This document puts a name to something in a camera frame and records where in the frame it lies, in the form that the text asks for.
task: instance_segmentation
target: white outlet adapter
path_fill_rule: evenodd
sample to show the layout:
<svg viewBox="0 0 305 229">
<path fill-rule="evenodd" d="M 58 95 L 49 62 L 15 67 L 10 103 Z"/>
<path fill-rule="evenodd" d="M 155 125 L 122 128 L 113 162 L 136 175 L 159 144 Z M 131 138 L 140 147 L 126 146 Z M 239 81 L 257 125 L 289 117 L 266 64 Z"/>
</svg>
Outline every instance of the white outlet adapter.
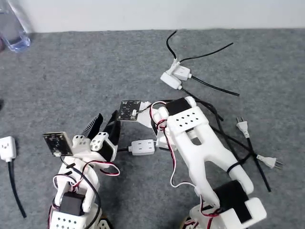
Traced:
<svg viewBox="0 0 305 229">
<path fill-rule="evenodd" d="M 0 138 L 0 158 L 6 162 L 16 158 L 16 144 L 12 136 Z"/>
<path fill-rule="evenodd" d="M 134 156 L 154 154 L 154 142 L 152 139 L 133 141 L 128 151 Z"/>
</svg>

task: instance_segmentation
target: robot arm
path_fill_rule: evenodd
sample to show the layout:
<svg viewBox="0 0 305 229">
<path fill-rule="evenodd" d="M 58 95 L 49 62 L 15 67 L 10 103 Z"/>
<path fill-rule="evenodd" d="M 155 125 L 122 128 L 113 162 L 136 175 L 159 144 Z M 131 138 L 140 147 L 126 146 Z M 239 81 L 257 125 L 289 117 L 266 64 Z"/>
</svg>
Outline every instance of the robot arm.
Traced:
<svg viewBox="0 0 305 229">
<path fill-rule="evenodd" d="M 234 166 L 229 172 L 230 178 L 235 182 L 229 182 L 214 190 L 208 183 L 205 175 L 205 161 L 211 161 L 227 171 L 229 167 L 237 163 L 237 160 L 210 128 L 207 118 L 194 99 L 186 97 L 185 100 L 188 105 L 184 109 L 167 105 L 166 108 L 161 107 L 156 110 L 153 117 L 156 122 L 162 119 L 167 120 L 165 134 L 185 161 L 189 176 L 195 185 L 196 194 L 205 200 L 206 205 L 212 206 L 213 210 L 219 208 L 223 210 L 214 223 L 217 223 L 219 228 L 243 229 L 264 219 L 266 211 L 260 200 L 247 197 L 253 192 L 254 187 L 240 165 Z M 200 143 L 194 144 L 192 141 L 194 138 L 197 138 Z M 194 207 L 190 211 L 190 216 L 203 226 L 207 225 L 208 217 L 202 214 L 201 207 Z"/>
<path fill-rule="evenodd" d="M 224 171 L 237 160 L 227 150 L 209 126 L 207 118 L 198 106 L 167 118 L 167 135 L 173 140 L 179 153 L 189 168 L 189 175 L 196 186 L 195 192 L 213 207 L 219 207 L 219 199 L 205 177 L 205 161 L 212 161 Z M 200 145 L 192 143 L 190 138 L 198 138 Z M 253 191 L 253 184 L 241 166 L 235 166 L 229 173 L 231 179 L 238 180 L 244 191 Z"/>
<path fill-rule="evenodd" d="M 107 219 L 101 218 L 100 198 L 96 194 L 100 183 L 92 166 L 110 176 L 120 174 L 119 169 L 111 162 L 117 152 L 115 139 L 120 134 L 120 122 L 112 120 L 108 123 L 105 128 L 107 132 L 99 132 L 101 123 L 102 116 L 98 115 L 89 124 L 90 128 L 85 129 L 87 134 L 74 136 L 72 142 L 65 132 L 43 135 L 54 156 L 66 156 L 53 179 L 57 193 L 50 208 L 49 229 L 111 228 Z M 105 172 L 104 169 L 110 166 L 115 167 L 118 172 Z"/>
</svg>

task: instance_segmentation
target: water bottle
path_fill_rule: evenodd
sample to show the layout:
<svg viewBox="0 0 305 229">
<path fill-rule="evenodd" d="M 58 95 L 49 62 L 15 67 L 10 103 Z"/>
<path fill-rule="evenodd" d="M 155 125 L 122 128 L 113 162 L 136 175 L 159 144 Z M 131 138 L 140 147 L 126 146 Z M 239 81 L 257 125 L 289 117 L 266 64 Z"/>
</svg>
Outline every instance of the water bottle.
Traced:
<svg viewBox="0 0 305 229">
<path fill-rule="evenodd" d="M 7 0 L 0 0 L 0 37 L 13 52 L 21 52 L 31 43 Z"/>
</svg>

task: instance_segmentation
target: black circuit board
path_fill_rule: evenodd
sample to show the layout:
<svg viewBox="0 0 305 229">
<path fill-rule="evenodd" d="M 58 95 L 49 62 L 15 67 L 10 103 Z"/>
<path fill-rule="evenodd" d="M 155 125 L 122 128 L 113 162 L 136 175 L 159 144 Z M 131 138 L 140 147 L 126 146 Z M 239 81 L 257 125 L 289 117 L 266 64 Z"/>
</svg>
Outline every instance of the black circuit board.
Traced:
<svg viewBox="0 0 305 229">
<path fill-rule="evenodd" d="M 123 100 L 119 110 L 119 120 L 136 121 L 140 110 L 140 100 Z"/>
<path fill-rule="evenodd" d="M 53 132 L 43 134 L 53 156 L 72 156 L 72 150 L 69 145 L 65 132 Z"/>
</svg>

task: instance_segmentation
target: white wall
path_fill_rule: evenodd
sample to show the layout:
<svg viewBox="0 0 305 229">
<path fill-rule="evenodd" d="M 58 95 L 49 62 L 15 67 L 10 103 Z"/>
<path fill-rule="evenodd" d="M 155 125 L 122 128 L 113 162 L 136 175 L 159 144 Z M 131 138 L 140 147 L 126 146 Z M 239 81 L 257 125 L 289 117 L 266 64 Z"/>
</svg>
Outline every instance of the white wall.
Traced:
<svg viewBox="0 0 305 229">
<path fill-rule="evenodd" d="M 305 0 L 10 2 L 26 27 L 35 32 L 305 27 Z"/>
</svg>

